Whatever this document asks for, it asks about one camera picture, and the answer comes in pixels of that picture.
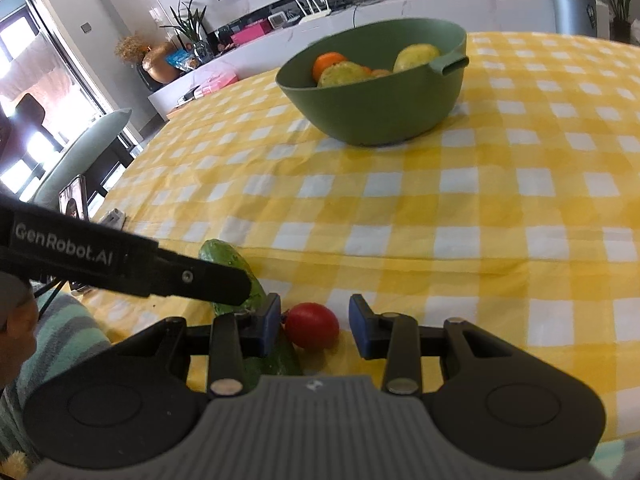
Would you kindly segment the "person left hand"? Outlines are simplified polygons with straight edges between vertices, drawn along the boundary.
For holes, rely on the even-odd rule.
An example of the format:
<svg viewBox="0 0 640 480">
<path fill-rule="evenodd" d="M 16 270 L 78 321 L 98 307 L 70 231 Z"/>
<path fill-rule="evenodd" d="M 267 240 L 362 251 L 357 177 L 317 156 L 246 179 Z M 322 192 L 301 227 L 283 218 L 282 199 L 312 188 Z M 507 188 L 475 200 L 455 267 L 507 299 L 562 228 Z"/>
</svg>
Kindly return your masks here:
<svg viewBox="0 0 640 480">
<path fill-rule="evenodd" d="M 32 295 L 9 313 L 1 333 L 1 388 L 17 378 L 23 364 L 35 353 L 37 322 L 38 307 Z"/>
</svg>

